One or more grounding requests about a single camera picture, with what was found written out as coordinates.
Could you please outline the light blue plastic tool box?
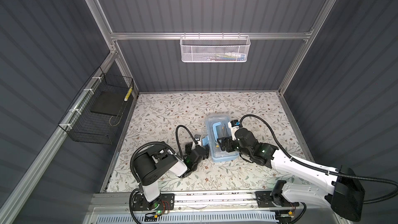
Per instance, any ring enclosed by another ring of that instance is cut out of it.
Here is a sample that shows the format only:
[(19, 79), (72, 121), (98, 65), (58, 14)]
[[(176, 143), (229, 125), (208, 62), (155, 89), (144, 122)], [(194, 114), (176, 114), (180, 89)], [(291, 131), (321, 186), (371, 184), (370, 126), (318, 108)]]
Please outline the light blue plastic tool box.
[(228, 127), (231, 118), (227, 114), (210, 114), (206, 121), (207, 138), (205, 140), (210, 149), (211, 159), (214, 163), (233, 161), (238, 156), (237, 151), (227, 152), (225, 146), (222, 146), (223, 138), (230, 138), (231, 130)]

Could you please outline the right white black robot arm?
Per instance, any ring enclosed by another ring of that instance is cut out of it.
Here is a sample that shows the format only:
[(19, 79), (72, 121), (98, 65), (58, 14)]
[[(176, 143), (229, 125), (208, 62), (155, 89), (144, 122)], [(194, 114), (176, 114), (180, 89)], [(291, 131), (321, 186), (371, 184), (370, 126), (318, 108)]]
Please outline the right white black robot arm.
[(310, 203), (330, 207), (336, 214), (352, 222), (361, 220), (365, 189), (351, 168), (337, 169), (295, 156), (288, 157), (277, 146), (258, 142), (246, 128), (240, 128), (230, 136), (217, 136), (216, 142), (222, 151), (237, 151), (248, 156), (252, 163), (287, 172), (315, 186), (311, 189), (279, 181), (274, 188), (277, 194), (274, 202), (277, 205), (283, 201)]

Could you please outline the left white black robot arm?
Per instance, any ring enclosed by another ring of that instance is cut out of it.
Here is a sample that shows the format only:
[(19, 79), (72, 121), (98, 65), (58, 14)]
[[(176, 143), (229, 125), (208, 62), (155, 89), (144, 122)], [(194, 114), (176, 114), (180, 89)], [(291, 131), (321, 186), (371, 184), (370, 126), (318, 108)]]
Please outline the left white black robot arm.
[(130, 170), (148, 208), (155, 209), (161, 202), (159, 178), (169, 171), (179, 178), (188, 177), (208, 155), (208, 146), (202, 145), (191, 146), (182, 157), (165, 142), (150, 142), (139, 147), (130, 159)]

